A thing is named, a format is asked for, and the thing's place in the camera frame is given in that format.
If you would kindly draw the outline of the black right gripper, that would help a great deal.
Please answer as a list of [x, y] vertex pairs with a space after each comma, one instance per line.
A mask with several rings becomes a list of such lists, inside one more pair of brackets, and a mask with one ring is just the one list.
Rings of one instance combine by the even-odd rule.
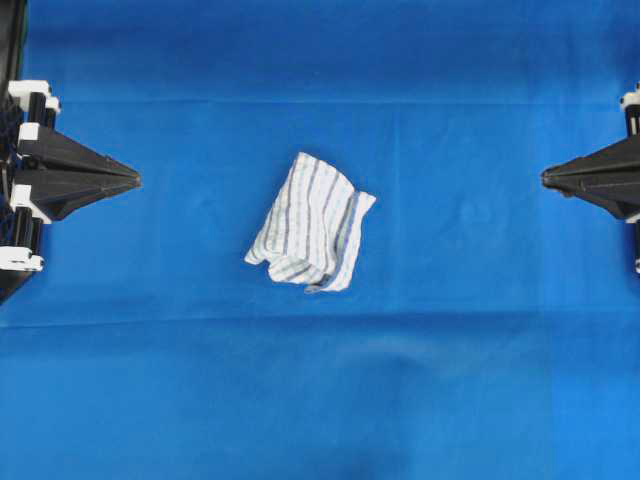
[[541, 177], [544, 187], [565, 197], [576, 197], [607, 210], [619, 220], [634, 225], [635, 270], [639, 272], [639, 178], [623, 179], [617, 175], [590, 177], [639, 170], [639, 83], [620, 98], [628, 138], [587, 156], [578, 157], [546, 169]]

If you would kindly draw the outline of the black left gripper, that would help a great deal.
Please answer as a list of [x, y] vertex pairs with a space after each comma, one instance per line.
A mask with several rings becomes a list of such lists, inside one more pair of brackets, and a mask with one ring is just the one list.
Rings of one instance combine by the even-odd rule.
[[[138, 188], [141, 177], [134, 169], [51, 129], [60, 101], [52, 95], [48, 82], [11, 80], [7, 92], [22, 118], [10, 144], [10, 158], [15, 161], [8, 193], [11, 239], [1, 248], [1, 268], [40, 272], [44, 259], [39, 248], [45, 225]], [[25, 172], [35, 159], [46, 166], [78, 172]]]

